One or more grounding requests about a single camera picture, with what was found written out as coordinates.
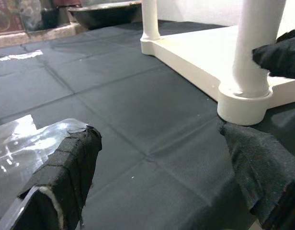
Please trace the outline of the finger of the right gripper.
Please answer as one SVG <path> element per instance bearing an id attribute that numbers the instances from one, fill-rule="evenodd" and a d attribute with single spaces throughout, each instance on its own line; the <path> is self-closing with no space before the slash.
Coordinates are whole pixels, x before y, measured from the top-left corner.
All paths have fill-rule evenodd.
<path id="1" fill-rule="evenodd" d="M 295 79 L 295 39 L 255 48 L 252 60 L 272 77 Z"/>
<path id="2" fill-rule="evenodd" d="M 288 40 L 288 39 L 291 39 L 291 38 L 295 38 L 295 29 L 293 29 L 293 30 L 291 30 L 289 32 L 286 32 L 283 35 L 281 35 L 280 37 L 278 37 L 276 39 L 276 43 L 279 43 L 281 41 Z"/>

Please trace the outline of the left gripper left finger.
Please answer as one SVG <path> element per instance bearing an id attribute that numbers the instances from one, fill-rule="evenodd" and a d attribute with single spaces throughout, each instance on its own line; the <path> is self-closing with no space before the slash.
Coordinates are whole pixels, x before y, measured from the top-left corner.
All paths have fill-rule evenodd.
<path id="1" fill-rule="evenodd" d="M 99 131 L 55 123 L 0 144 L 0 229 L 74 230 L 92 184 Z"/>

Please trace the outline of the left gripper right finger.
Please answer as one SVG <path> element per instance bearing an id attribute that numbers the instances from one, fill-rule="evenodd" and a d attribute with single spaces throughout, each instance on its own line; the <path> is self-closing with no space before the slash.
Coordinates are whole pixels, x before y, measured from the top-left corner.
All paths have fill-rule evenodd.
<path id="1" fill-rule="evenodd" d="M 251 127 L 223 122 L 219 132 L 250 214 L 264 230 L 295 230 L 295 156 Z"/>

